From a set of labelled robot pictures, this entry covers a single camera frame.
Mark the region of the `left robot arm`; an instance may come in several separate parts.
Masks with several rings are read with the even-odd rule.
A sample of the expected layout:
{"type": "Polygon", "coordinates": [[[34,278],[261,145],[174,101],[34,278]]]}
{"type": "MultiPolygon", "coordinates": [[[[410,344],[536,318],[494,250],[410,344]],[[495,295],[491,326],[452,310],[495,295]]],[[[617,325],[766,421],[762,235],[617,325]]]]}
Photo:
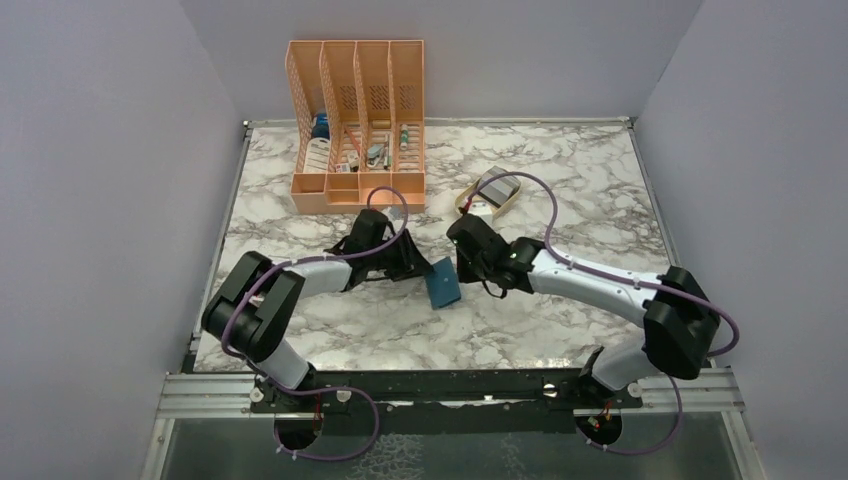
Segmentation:
{"type": "Polygon", "coordinates": [[[350,291],[369,280],[402,281],[434,272],[408,230],[363,209],[350,233],[319,255],[274,263],[256,251],[241,256],[207,304],[204,331],[232,356],[277,382],[276,396],[298,411],[313,401],[312,365],[285,339],[300,300],[350,291]]]}

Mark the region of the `stack of credit cards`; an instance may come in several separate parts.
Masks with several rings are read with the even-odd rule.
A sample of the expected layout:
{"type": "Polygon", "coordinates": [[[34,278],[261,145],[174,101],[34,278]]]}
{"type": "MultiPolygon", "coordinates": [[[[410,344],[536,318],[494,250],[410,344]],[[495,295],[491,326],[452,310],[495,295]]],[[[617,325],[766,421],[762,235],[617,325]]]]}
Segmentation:
{"type": "Polygon", "coordinates": [[[521,187],[518,177],[501,177],[505,172],[504,168],[493,166],[481,175],[478,182],[478,194],[495,208],[502,207],[521,187]]]}

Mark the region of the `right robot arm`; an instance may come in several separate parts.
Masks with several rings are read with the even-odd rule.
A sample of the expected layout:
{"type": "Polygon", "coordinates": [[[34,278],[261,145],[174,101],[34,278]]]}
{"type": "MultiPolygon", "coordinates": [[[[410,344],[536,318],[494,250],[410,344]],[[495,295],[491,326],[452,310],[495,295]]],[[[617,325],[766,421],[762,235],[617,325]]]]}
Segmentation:
{"type": "Polygon", "coordinates": [[[625,271],[566,255],[541,240],[508,242],[472,214],[456,220],[446,235],[456,248],[462,283],[564,297],[641,328],[641,337],[600,347],[589,357],[575,388],[585,404],[600,407],[630,384],[659,373],[680,380],[699,376],[720,318],[707,307],[689,271],[625,271]]]}

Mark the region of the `blue leather card holder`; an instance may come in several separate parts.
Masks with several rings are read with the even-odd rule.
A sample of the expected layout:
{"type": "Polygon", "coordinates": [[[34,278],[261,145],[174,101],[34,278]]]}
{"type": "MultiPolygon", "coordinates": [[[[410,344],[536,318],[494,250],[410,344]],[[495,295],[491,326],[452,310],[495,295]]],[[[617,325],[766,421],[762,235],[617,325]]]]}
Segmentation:
{"type": "Polygon", "coordinates": [[[460,283],[451,258],[444,257],[431,267],[424,276],[431,308],[440,310],[460,301],[460,283]]]}

